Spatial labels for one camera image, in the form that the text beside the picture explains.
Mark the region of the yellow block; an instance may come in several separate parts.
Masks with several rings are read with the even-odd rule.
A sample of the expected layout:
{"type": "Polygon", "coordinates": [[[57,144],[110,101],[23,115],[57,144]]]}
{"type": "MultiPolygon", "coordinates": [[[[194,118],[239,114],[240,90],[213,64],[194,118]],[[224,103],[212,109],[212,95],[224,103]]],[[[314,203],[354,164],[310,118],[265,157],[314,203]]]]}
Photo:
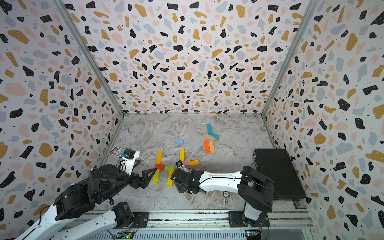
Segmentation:
{"type": "Polygon", "coordinates": [[[181,149],[179,154],[179,160],[184,162],[185,161],[185,150],[181,149]]]}
{"type": "Polygon", "coordinates": [[[174,182],[172,180],[173,173],[174,173],[174,171],[169,171],[168,180],[167,180],[167,186],[169,186],[169,187],[173,186],[173,184],[174,184],[174,182]]]}
{"type": "Polygon", "coordinates": [[[160,170],[156,169],[156,172],[154,174],[153,181],[152,181],[153,185],[157,185],[158,184],[159,177],[160,177],[160,170]]]}

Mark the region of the red block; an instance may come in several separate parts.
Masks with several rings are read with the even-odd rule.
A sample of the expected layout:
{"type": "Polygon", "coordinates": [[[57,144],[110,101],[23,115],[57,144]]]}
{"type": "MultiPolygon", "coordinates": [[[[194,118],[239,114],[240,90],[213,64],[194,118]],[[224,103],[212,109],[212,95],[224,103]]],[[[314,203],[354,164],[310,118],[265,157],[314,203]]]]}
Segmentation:
{"type": "Polygon", "coordinates": [[[156,167],[156,169],[158,169],[158,170],[165,170],[166,165],[163,165],[163,164],[156,164],[155,167],[156,167]]]}

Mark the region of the amber block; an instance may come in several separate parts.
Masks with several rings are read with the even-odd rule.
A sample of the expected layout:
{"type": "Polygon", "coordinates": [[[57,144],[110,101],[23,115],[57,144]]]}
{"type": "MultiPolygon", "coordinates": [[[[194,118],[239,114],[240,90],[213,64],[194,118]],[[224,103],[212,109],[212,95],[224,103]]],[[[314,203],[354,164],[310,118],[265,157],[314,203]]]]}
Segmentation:
{"type": "Polygon", "coordinates": [[[189,165],[190,166],[198,166],[199,165],[199,161],[189,161],[189,165]]]}

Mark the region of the orange-yellow long block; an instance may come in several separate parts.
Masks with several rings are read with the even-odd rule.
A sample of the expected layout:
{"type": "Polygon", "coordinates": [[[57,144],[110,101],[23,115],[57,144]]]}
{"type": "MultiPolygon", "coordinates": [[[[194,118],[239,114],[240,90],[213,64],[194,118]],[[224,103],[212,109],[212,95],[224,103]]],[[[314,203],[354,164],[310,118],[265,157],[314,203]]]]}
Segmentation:
{"type": "Polygon", "coordinates": [[[158,151],[157,158],[156,158],[156,165],[160,165],[161,164],[162,156],[163,156],[163,152],[162,151],[158,151]]]}

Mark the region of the lime green block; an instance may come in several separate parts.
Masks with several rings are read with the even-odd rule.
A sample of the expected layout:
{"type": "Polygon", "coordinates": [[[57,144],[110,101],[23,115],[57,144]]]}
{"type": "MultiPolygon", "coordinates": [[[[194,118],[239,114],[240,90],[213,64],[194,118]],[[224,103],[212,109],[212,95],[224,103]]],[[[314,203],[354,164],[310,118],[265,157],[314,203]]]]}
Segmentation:
{"type": "Polygon", "coordinates": [[[175,166],[165,166],[165,171],[174,171],[175,170],[175,166]]]}

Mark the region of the orange block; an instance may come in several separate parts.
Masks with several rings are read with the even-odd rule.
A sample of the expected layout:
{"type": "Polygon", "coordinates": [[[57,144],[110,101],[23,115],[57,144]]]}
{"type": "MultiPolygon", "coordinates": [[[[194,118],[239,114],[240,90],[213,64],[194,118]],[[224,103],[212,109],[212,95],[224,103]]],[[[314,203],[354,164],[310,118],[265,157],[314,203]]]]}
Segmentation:
{"type": "Polygon", "coordinates": [[[206,153],[210,153],[211,152],[210,142],[209,141],[204,141],[204,146],[205,146],[206,153]]]}

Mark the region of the natural wood long block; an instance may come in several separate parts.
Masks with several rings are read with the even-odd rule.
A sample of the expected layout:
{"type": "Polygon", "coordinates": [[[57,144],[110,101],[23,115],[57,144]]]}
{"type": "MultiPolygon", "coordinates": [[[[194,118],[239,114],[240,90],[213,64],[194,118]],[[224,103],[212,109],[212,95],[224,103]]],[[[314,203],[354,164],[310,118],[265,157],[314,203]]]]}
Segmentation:
{"type": "Polygon", "coordinates": [[[215,154],[216,151],[215,151],[214,143],[213,142],[209,142],[209,146],[210,146],[210,153],[211,154],[215,154]]]}

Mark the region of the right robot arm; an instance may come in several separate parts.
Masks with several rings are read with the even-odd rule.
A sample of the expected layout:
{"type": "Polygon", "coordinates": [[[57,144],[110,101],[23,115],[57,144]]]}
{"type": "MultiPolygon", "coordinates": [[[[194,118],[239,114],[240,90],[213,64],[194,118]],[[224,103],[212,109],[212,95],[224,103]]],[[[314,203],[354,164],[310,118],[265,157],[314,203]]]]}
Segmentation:
{"type": "Polygon", "coordinates": [[[177,169],[172,173],[170,180],[180,194],[238,194],[245,200],[243,216],[246,220],[257,221],[262,213],[270,213],[273,210],[275,183],[252,167],[243,167],[241,171],[225,174],[177,169]]]}

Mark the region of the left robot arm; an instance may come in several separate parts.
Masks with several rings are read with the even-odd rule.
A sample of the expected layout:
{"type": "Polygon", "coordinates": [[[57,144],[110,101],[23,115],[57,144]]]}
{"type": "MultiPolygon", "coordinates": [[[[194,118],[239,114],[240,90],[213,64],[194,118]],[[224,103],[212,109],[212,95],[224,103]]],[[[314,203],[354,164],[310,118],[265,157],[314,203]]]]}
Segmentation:
{"type": "Polygon", "coordinates": [[[93,168],[83,181],[71,185],[62,192],[54,203],[39,215],[39,221],[30,226],[18,238],[20,240],[84,240],[99,232],[111,229],[138,230],[139,220],[129,204],[116,204],[113,197],[127,186],[145,189],[156,169],[148,169],[142,175],[121,171],[115,165],[93,168]],[[104,214],[76,227],[64,230],[83,214],[92,211],[95,205],[108,200],[113,208],[104,214]]]}

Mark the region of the small printed card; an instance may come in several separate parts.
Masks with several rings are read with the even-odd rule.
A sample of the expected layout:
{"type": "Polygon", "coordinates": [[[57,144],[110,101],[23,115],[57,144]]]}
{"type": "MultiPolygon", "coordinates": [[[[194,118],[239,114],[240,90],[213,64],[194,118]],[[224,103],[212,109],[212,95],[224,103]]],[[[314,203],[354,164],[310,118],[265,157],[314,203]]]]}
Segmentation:
{"type": "Polygon", "coordinates": [[[120,148],[120,147],[114,147],[114,148],[110,151],[110,155],[115,156],[115,157],[120,157],[120,156],[124,153],[124,150],[125,150],[125,149],[120,148]]]}

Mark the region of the light blue block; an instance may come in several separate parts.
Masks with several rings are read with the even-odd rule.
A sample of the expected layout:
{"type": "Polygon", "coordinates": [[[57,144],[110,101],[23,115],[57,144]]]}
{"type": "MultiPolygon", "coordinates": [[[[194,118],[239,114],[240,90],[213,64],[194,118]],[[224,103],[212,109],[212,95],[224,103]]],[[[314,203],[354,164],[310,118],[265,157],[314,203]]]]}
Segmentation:
{"type": "Polygon", "coordinates": [[[181,139],[175,139],[175,143],[178,144],[178,145],[183,145],[184,141],[181,140],[181,139]]]}

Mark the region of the teal small block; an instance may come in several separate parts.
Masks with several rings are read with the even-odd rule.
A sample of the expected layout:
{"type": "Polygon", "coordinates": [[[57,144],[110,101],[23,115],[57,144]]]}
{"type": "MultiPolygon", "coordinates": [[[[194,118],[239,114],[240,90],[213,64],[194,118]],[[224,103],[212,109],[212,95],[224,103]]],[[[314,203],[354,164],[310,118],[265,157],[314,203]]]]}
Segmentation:
{"type": "Polygon", "coordinates": [[[212,133],[212,134],[210,134],[213,138],[215,138],[215,139],[219,139],[220,138],[220,136],[219,135],[217,135],[217,134],[214,134],[214,133],[212,133]]]}

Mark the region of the teal long block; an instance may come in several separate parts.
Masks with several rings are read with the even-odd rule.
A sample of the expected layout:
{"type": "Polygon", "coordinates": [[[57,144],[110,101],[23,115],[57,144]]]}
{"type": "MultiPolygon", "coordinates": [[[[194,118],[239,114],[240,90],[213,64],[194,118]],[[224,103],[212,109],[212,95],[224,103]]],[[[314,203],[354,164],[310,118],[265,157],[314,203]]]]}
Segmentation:
{"type": "Polygon", "coordinates": [[[208,134],[212,134],[213,133],[211,124],[207,124],[207,130],[208,130],[208,134]]]}

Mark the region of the black carrying case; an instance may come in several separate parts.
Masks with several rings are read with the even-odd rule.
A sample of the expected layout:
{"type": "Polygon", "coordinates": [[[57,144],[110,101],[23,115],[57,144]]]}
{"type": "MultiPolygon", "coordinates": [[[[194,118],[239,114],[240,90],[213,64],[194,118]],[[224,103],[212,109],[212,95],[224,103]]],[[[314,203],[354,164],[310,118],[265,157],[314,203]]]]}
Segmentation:
{"type": "Polygon", "coordinates": [[[274,181],[274,200],[298,201],[306,197],[286,150],[255,149],[253,158],[257,170],[274,181]]]}

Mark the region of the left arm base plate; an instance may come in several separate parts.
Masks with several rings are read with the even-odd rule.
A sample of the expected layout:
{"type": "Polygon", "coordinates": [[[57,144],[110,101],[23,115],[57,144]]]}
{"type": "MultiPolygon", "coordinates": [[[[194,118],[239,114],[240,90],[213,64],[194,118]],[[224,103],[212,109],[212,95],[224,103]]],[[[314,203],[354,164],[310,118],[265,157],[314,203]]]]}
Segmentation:
{"type": "Polygon", "coordinates": [[[133,212],[133,215],[124,220],[120,228],[127,231],[145,229],[149,222],[149,212],[133,212]]]}

